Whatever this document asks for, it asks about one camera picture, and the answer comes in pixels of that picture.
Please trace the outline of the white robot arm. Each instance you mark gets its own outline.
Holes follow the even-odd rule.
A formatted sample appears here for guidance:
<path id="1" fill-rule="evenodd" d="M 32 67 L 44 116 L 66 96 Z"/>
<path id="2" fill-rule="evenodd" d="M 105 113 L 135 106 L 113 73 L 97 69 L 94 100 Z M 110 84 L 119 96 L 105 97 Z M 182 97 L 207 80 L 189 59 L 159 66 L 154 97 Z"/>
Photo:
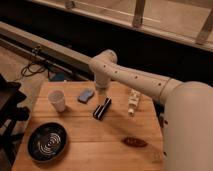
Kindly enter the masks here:
<path id="1" fill-rule="evenodd" d="M 164 106 L 164 171 L 213 171 L 213 87 L 120 66 L 112 50 L 89 67 L 98 91 L 116 80 Z"/>

